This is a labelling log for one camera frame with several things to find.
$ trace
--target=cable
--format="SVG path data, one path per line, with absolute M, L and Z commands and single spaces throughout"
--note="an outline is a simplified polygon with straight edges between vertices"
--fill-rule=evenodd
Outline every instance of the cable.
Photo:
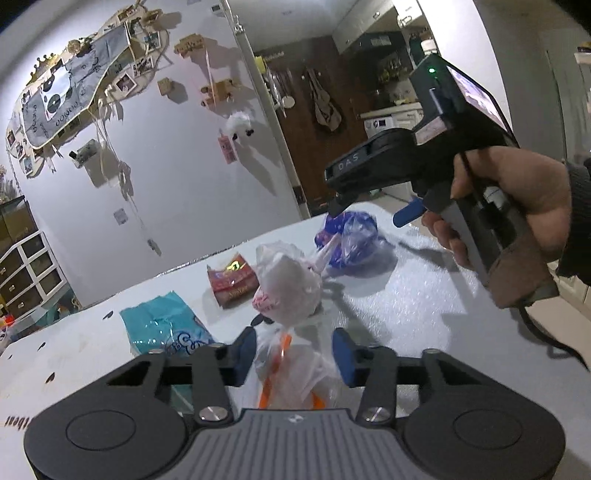
M 535 336 L 540 342 L 546 343 L 547 345 L 550 345 L 554 348 L 557 348 L 559 350 L 562 350 L 563 352 L 568 353 L 570 356 L 575 357 L 579 362 L 581 362 L 583 364 L 583 366 L 587 370 L 589 370 L 589 366 L 587 365 L 587 363 L 585 362 L 585 360 L 583 359 L 581 354 L 578 353 L 578 351 L 576 351 L 572 347 L 569 347 L 568 345 L 565 345 L 565 344 L 559 342 L 557 339 L 551 337 L 550 335 L 547 335 L 546 333 L 544 333 L 531 319 L 530 314 L 527 313 L 527 310 L 525 309 L 524 306 L 519 307 L 518 310 L 519 310 L 519 314 L 521 315 L 521 319 L 523 320 L 524 325 L 527 327 L 527 329 L 530 331 L 530 333 L 533 336 Z

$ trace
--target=bottle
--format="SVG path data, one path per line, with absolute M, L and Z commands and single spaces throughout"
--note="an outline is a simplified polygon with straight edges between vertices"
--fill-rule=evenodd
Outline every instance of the bottle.
M 4 305 L 0 305 L 0 326 L 6 325 L 11 327 L 14 325 L 14 316 L 9 313 Z

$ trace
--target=finger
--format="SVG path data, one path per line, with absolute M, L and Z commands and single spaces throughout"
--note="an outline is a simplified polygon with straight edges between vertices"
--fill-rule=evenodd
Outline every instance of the finger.
M 466 159 L 472 174 L 484 179 L 498 181 L 498 159 L 503 155 L 492 148 L 466 152 Z M 453 159 L 452 199 L 463 198 L 472 193 L 474 185 L 460 154 Z
M 439 220 L 442 220 L 440 215 L 433 212 L 425 212 L 421 218 L 421 223 L 429 229 L 431 235 L 437 236 L 435 230 L 433 230 L 433 225 Z
M 468 249 L 466 244 L 459 238 L 452 238 L 450 240 L 450 249 L 453 252 L 453 256 L 456 259 L 456 263 L 460 267 L 469 268 L 473 270 L 472 264 L 468 259 Z
M 435 236 L 437 237 L 437 240 L 439 240 L 441 246 L 449 250 L 451 248 L 449 242 L 452 238 L 457 237 L 457 233 L 445 220 L 435 222 L 433 224 L 433 230 L 435 231 Z

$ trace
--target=display screen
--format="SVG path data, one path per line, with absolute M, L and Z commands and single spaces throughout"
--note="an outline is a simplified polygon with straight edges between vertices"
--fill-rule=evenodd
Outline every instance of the display screen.
M 460 90 L 462 91 L 466 101 L 478 108 L 488 118 L 493 120 L 496 124 L 500 125 L 505 131 L 507 131 L 503 117 L 499 109 L 496 107 L 495 102 L 492 100 L 492 97 L 482 90 L 476 83 L 468 80 L 457 70 L 454 70 L 451 67 L 448 67 L 448 70 L 452 74 L 458 87 L 460 87 Z

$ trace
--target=drawer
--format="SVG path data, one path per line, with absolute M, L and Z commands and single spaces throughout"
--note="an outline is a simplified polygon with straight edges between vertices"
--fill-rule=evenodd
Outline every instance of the drawer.
M 11 252 L 1 263 L 0 263 L 0 284 L 4 282 L 10 275 L 16 272 L 22 265 L 21 254 L 18 250 Z
M 43 244 L 43 239 L 41 238 L 41 235 L 34 236 L 22 245 L 22 250 L 25 252 L 25 256 L 27 258 L 31 258 L 33 255 L 43 250 L 44 248 L 45 245 Z
M 33 273 L 39 277 L 41 274 L 53 266 L 53 262 L 51 261 L 51 257 L 49 253 L 44 253 L 39 255 L 35 260 L 31 262 L 31 269 Z
M 28 270 L 23 268 L 0 288 L 0 295 L 5 301 L 11 301 L 31 283 L 33 280 L 31 280 Z
M 39 282 L 41 288 L 45 292 L 45 295 L 49 295 L 50 292 L 56 288 L 61 283 L 61 277 L 57 270 L 48 273 L 43 279 Z
M 39 291 L 36 288 L 32 288 L 7 305 L 7 309 L 17 319 L 29 310 L 39 306 L 41 302 L 42 298 L 39 295 Z

